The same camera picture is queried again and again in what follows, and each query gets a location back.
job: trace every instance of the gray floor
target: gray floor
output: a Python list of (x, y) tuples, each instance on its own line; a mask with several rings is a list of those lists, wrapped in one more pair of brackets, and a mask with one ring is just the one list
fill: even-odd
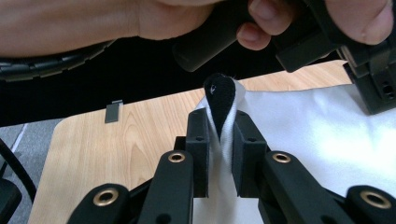
[[(53, 119), (0, 128), (0, 137), (14, 151), (36, 186), (40, 181), (53, 130), (60, 121)], [(9, 223), (27, 223), (32, 203), (23, 184), (9, 167), (4, 178), (15, 183), (22, 193), (22, 201)]]

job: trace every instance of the wood grain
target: wood grain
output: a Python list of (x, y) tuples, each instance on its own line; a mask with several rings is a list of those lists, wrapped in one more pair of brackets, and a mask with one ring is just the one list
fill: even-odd
[[(251, 91), (291, 91), (350, 83), (342, 62), (242, 80)], [(66, 223), (82, 198), (105, 183), (133, 189), (152, 178), (161, 155), (185, 135), (188, 114), (204, 96), (187, 91), (64, 119), (55, 128), (29, 223)]]

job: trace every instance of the finger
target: finger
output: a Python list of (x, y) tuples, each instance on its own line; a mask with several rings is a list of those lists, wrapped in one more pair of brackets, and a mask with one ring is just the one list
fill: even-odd
[(347, 36), (374, 45), (386, 39), (393, 28), (391, 0), (327, 0), (334, 23)]
[(292, 21), (292, 7), (284, 0), (251, 0), (248, 10), (254, 21), (268, 35), (279, 35)]
[(211, 4), (215, 4), (221, 2), (223, 0), (195, 0), (195, 1), (186, 1), (186, 0), (158, 0), (169, 6), (184, 6), (184, 7), (198, 7), (198, 6), (207, 6)]
[(243, 47), (253, 50), (264, 49), (271, 40), (270, 35), (251, 22), (244, 23), (239, 27), (236, 38)]

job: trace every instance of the black tube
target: black tube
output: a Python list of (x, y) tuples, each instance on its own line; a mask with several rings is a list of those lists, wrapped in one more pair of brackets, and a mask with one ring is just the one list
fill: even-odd
[(29, 194), (30, 200), (35, 200), (35, 183), (27, 174), (26, 170), (23, 168), (21, 162), (15, 157), (14, 153), (12, 153), (11, 149), (3, 142), (0, 138), (0, 154), (6, 161), (6, 163), (11, 167), (11, 169), (15, 172), (18, 178), (21, 180), (22, 184), (25, 186), (27, 193)]

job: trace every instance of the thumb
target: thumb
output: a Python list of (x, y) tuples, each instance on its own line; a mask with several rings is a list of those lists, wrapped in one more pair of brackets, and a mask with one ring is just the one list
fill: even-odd
[(375, 45), (393, 28), (392, 0), (326, 0), (338, 28), (351, 39)]

